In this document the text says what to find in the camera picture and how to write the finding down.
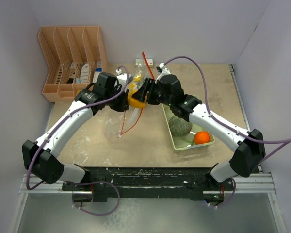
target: gray wall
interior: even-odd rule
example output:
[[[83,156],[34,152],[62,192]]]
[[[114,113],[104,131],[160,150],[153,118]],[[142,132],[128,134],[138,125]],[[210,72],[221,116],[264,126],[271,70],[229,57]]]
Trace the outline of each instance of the gray wall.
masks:
[[[291,137],[291,0],[273,0],[236,63],[236,79],[251,127],[269,140]],[[266,146],[267,152],[275,146]],[[263,164],[273,174],[291,232],[291,144]]]
[[[42,26],[100,25],[108,60],[117,63],[143,50],[156,62],[188,55],[235,63],[269,1],[29,0]]]
[[[9,228],[25,172],[21,145],[41,134],[50,110],[41,94],[48,70],[39,28],[25,0],[0,1],[0,232]]]

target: wooden surface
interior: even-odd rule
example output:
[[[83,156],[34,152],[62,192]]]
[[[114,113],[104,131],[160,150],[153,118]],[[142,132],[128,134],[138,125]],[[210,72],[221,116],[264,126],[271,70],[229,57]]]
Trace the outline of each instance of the wooden surface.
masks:
[[[134,73],[133,64],[125,64]],[[109,64],[115,73],[118,64]],[[204,102],[201,76],[194,65],[170,64],[172,74],[181,81],[185,93],[196,95]],[[204,71],[210,108],[225,119],[245,128],[236,89],[228,65],[201,65]],[[55,103],[50,116],[51,127],[69,108],[69,102]],[[121,138],[108,137],[110,118],[120,117],[106,107],[87,121],[68,141],[58,159],[81,166],[161,166],[211,167],[232,156],[229,148],[216,138],[213,145],[176,153],[171,145],[161,106],[146,106],[137,125]]]

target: white wall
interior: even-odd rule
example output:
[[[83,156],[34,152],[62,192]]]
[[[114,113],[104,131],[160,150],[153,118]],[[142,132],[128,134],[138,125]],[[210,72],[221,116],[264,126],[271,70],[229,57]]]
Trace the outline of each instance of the white wall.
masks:
[[[291,137],[291,0],[273,0],[236,63],[236,79],[251,127],[269,140]],[[266,146],[269,153],[275,146]],[[273,174],[291,232],[291,144],[263,164]]]
[[[26,0],[0,0],[0,232],[9,229],[25,173],[21,146],[41,134],[50,110],[39,28]]]
[[[143,50],[156,62],[188,55],[235,63],[269,1],[29,0],[43,26],[100,25],[108,60],[117,63]]]

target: cantaloupe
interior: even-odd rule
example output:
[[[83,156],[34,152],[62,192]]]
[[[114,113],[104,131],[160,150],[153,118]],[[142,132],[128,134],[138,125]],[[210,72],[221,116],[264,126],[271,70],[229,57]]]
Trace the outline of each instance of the cantaloupe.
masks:
[[[170,128],[170,132],[173,136],[182,137],[188,135],[192,130],[193,124],[190,122],[185,121],[182,118],[177,116],[173,116],[168,121],[168,125]]]

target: orange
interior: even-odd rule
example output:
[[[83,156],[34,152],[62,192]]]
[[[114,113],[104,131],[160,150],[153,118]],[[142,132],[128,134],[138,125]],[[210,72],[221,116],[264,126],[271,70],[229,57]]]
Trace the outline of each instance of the orange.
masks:
[[[197,132],[194,136],[194,142],[196,144],[204,144],[210,142],[210,137],[205,131]]]
[[[137,92],[137,90],[133,90],[132,92],[130,92],[128,94],[128,104],[134,108],[144,108],[146,106],[146,98],[145,98],[145,102],[139,102],[138,100],[134,99],[132,97],[132,94],[134,94],[135,92]]]

